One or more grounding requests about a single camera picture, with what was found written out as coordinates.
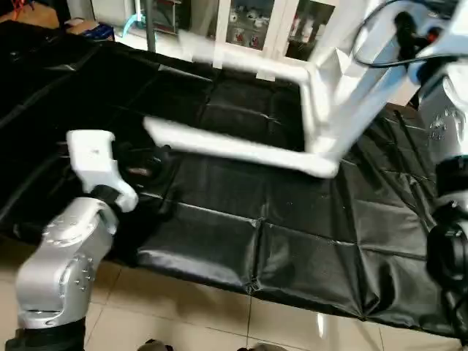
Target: tile floor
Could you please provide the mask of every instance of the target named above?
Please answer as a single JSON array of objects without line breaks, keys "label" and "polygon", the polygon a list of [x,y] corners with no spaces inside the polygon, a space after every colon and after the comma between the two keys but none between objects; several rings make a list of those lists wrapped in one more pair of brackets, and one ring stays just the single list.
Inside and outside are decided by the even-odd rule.
[{"label": "tile floor", "polygon": [[[0,342],[16,326],[15,272],[32,248],[0,241]],[[455,351],[458,341],[325,316],[103,263],[86,320],[86,350],[136,351],[160,339],[180,351],[236,351],[260,341],[288,351]]]}]

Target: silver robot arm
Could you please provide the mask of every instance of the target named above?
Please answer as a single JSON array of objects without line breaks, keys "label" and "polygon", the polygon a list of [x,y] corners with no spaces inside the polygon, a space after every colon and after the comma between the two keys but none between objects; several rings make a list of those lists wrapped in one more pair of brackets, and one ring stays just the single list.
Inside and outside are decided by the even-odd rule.
[{"label": "silver robot arm", "polygon": [[118,173],[112,140],[102,130],[67,134],[72,168],[88,196],[74,199],[44,229],[39,248],[21,266],[19,329],[6,350],[83,350],[91,288],[112,246],[116,214],[132,211],[138,200]]}]

